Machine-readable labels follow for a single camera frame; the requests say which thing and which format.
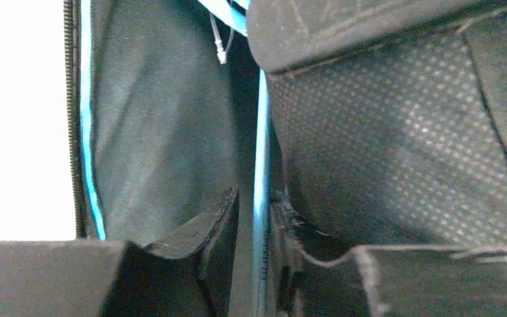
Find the blue racket cover bag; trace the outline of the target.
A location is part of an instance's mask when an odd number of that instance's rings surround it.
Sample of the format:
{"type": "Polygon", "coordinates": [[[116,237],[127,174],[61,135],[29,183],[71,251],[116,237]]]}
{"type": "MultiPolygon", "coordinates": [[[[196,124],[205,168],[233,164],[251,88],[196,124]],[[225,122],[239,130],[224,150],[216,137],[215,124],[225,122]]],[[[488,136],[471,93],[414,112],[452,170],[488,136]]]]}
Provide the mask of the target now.
{"type": "Polygon", "coordinates": [[[144,247],[238,190],[267,78],[271,196],[348,248],[507,249],[507,2],[66,1],[77,234],[144,247]]]}

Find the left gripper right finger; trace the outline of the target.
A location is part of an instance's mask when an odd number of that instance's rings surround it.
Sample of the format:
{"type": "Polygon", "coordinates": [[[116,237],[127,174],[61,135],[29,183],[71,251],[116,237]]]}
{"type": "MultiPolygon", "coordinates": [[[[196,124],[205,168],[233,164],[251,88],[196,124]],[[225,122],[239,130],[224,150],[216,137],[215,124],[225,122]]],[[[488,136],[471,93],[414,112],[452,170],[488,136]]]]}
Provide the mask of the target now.
{"type": "Polygon", "coordinates": [[[348,248],[270,200],[272,309],[279,316],[507,316],[507,249],[348,248]]]}

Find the blue racket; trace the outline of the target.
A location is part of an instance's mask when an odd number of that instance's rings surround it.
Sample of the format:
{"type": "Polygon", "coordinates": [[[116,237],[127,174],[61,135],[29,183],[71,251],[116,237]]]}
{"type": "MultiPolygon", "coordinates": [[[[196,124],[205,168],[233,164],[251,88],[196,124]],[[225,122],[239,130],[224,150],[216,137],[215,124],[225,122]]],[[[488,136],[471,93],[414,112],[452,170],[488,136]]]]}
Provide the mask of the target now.
{"type": "MultiPolygon", "coordinates": [[[[226,48],[217,28],[216,20],[220,20],[244,37],[249,36],[248,17],[235,9],[229,1],[199,0],[211,19],[215,36],[217,58],[219,63],[228,59],[226,48]]],[[[253,179],[252,206],[252,290],[251,316],[265,316],[267,313],[267,269],[268,269],[268,238],[270,231],[269,205],[271,199],[271,118],[267,78],[264,70],[259,71],[257,93],[257,123],[255,135],[255,170],[253,179]]]]}

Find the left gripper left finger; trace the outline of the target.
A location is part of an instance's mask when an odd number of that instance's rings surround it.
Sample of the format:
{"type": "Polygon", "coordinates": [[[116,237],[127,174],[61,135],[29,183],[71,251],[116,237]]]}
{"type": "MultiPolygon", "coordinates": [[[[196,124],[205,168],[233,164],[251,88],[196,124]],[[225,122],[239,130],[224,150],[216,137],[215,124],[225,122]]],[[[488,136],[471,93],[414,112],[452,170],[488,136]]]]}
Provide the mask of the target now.
{"type": "Polygon", "coordinates": [[[239,192],[166,236],[0,241],[0,316],[226,316],[239,192]]]}

